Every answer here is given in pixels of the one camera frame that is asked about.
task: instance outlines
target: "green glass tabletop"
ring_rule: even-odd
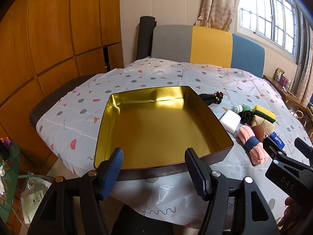
[[[4,175],[5,182],[7,184],[7,202],[0,205],[0,217],[4,223],[8,221],[11,213],[20,164],[20,148],[15,141],[11,142],[9,151],[10,156],[7,163],[9,164],[10,169]]]

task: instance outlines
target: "blue package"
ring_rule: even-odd
[[[270,136],[269,136],[281,149],[283,149],[283,147],[285,146],[285,144],[283,143],[283,141],[281,140],[281,138],[279,138],[276,134],[276,132],[273,132]]]
[[[252,136],[250,139],[247,140],[247,142],[245,143],[245,148],[250,151],[251,149],[253,149],[253,147],[255,147],[256,145],[258,145],[260,142],[259,140]]]

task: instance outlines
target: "white sponge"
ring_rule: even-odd
[[[224,116],[221,118],[220,122],[226,131],[233,134],[241,120],[241,117],[233,112],[232,110],[227,110]]]

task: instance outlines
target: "black pants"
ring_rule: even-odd
[[[111,235],[173,235],[171,223],[144,217],[124,204]]]

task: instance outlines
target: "screw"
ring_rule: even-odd
[[[60,183],[60,182],[62,182],[63,181],[63,177],[62,176],[58,176],[58,177],[56,177],[56,179],[55,179],[55,182],[58,182],[58,183]]]
[[[95,170],[91,170],[90,172],[88,172],[88,176],[90,177],[94,177],[97,175],[97,172]]]
[[[219,177],[220,175],[221,175],[221,173],[219,172],[219,171],[217,171],[217,170],[214,170],[214,171],[212,171],[212,175],[214,176],[214,177]]]
[[[252,183],[253,182],[253,179],[251,177],[245,177],[245,181],[247,183]]]

